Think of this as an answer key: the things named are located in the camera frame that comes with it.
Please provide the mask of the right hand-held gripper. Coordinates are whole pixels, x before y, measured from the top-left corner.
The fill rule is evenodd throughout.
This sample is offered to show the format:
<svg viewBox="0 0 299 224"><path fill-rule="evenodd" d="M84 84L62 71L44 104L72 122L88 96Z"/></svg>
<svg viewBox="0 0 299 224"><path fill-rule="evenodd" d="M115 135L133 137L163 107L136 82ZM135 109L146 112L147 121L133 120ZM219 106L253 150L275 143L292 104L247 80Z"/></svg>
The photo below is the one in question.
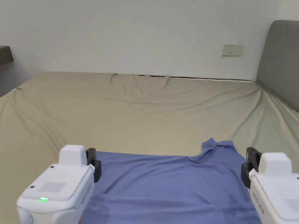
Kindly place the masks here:
<svg viewBox="0 0 299 224"><path fill-rule="evenodd" d="M246 149L241 180L263 224L299 223L299 174L285 153Z"/></svg>

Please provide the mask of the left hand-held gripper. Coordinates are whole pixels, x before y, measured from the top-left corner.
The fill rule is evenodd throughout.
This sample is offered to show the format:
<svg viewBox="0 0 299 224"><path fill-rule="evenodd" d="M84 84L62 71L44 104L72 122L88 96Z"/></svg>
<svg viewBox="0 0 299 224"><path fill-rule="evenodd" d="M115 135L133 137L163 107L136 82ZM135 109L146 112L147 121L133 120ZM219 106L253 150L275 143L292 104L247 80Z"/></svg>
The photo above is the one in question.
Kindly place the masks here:
<svg viewBox="0 0 299 224"><path fill-rule="evenodd" d="M79 224L101 174L95 148L65 145L58 163L48 167L18 198L21 224Z"/></svg>

